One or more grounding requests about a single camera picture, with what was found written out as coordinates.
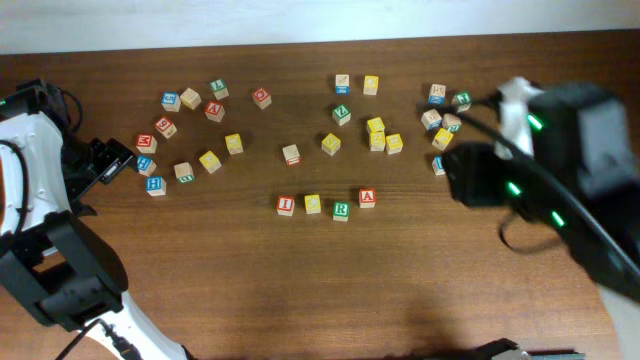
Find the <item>red letter a block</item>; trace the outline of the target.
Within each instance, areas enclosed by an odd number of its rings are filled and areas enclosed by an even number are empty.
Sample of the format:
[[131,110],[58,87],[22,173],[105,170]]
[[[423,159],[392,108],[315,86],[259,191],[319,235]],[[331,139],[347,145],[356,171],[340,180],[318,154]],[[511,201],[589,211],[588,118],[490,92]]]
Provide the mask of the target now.
[[204,107],[204,113],[209,120],[220,123],[225,115],[225,109],[221,103],[209,101]]
[[359,207],[374,208],[377,203],[376,190],[373,188],[363,188],[359,190]]

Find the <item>green letter Z block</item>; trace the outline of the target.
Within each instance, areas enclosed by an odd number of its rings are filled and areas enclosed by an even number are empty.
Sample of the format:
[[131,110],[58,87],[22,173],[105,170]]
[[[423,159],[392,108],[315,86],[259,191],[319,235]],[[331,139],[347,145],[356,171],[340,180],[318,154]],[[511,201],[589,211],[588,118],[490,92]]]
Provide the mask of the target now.
[[332,111],[332,118],[339,126],[343,126],[351,120],[351,111],[346,105],[339,105]]

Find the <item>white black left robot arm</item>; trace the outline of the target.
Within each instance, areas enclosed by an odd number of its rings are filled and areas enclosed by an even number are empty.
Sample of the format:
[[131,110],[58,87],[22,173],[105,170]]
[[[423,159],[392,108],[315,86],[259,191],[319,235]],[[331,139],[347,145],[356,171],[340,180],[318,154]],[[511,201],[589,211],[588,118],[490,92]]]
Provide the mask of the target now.
[[35,79],[1,101],[1,284],[40,324],[91,338],[118,359],[189,359],[129,293],[116,252],[82,222],[81,198],[137,157],[115,139],[84,142],[69,92]]

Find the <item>yellow block cluster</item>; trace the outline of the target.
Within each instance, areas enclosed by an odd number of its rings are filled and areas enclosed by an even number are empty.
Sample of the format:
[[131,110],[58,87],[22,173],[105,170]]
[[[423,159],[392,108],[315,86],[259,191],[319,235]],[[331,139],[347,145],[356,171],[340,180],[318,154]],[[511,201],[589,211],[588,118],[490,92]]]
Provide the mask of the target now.
[[387,135],[386,140],[386,153],[388,155],[396,154],[402,151],[404,143],[399,133]]
[[384,151],[386,147],[385,133],[382,131],[371,132],[369,134],[369,147],[372,152]]
[[384,132],[385,125],[380,117],[375,117],[366,121],[366,130],[369,134]]

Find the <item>yellow block upper cluster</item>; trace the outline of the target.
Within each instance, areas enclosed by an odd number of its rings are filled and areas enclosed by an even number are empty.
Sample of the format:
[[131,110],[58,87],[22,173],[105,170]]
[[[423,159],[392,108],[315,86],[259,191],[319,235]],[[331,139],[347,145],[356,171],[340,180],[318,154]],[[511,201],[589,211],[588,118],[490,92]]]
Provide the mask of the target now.
[[384,132],[385,125],[380,117],[375,117],[366,121],[366,130],[369,134]]

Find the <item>red letter C block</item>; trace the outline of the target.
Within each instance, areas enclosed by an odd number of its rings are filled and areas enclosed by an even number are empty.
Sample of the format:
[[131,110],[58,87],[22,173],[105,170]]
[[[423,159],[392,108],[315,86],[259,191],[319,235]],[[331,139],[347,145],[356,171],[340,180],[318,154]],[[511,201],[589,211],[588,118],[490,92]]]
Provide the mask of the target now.
[[260,87],[252,92],[252,98],[254,103],[264,110],[266,107],[272,104],[272,97],[270,92],[264,87]]

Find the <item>red number six block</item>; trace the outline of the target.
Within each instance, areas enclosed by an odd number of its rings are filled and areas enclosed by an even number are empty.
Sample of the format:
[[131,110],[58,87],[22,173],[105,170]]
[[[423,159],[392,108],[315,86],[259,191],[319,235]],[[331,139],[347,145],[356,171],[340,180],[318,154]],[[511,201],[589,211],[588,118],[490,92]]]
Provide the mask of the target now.
[[176,132],[176,125],[166,116],[162,116],[154,123],[155,129],[165,138],[171,138]]

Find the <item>yellow letter C block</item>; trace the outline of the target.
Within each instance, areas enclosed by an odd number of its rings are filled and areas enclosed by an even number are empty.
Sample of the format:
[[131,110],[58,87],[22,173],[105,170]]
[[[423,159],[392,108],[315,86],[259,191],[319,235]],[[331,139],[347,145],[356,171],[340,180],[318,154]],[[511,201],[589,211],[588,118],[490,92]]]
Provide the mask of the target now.
[[304,203],[307,215],[319,214],[321,212],[321,199],[318,194],[305,195]]

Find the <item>yellow block lower left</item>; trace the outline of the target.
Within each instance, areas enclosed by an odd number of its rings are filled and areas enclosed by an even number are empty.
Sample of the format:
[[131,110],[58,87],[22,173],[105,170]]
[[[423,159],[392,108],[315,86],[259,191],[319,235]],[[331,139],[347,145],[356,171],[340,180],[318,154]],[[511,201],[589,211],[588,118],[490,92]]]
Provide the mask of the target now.
[[213,174],[221,167],[219,158],[212,151],[207,151],[200,156],[199,161],[209,174]]

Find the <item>red letter I block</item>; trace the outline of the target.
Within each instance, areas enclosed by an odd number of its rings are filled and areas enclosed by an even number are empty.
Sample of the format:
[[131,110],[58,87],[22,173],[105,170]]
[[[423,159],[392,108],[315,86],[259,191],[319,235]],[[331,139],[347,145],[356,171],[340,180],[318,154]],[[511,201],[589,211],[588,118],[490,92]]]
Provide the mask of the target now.
[[292,216],[295,210],[295,199],[292,196],[279,196],[276,211],[280,216]]

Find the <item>green letter R block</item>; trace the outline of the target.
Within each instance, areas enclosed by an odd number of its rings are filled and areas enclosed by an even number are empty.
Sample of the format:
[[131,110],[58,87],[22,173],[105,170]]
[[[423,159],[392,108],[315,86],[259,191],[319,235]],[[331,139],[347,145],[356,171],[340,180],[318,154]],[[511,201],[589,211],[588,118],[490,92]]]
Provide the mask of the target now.
[[350,216],[350,204],[336,201],[333,206],[333,220],[347,222]]

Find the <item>blue letter H block lower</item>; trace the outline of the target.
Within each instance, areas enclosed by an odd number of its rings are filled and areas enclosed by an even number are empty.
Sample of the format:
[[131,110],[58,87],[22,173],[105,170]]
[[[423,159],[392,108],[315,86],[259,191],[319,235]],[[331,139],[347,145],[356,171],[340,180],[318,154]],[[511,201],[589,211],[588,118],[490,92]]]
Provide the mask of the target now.
[[164,196],[166,194],[166,181],[161,176],[151,176],[146,179],[146,192],[150,196]]

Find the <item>blue number five block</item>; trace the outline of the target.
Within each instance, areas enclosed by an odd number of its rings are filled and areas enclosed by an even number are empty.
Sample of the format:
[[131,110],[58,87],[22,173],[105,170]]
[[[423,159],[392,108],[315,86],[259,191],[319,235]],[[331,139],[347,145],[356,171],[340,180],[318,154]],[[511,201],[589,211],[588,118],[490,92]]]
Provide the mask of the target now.
[[162,107],[169,112],[178,112],[181,107],[179,95],[175,92],[164,92],[161,99]]

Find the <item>yellow block right cluster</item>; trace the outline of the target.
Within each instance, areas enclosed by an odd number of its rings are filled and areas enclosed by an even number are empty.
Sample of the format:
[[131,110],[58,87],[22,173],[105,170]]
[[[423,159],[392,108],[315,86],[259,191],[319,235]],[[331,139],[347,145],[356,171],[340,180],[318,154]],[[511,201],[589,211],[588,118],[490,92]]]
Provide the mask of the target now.
[[402,151],[404,143],[399,133],[387,135],[386,140],[386,153],[388,155],[396,154]]

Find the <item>yellow block centre left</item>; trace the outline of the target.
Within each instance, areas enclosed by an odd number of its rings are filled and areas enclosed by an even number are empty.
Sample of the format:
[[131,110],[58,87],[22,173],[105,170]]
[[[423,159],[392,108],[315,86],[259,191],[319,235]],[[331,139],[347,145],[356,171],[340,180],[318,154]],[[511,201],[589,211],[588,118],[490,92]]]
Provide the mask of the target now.
[[244,152],[241,136],[238,133],[227,135],[225,137],[225,143],[230,155],[236,155]]

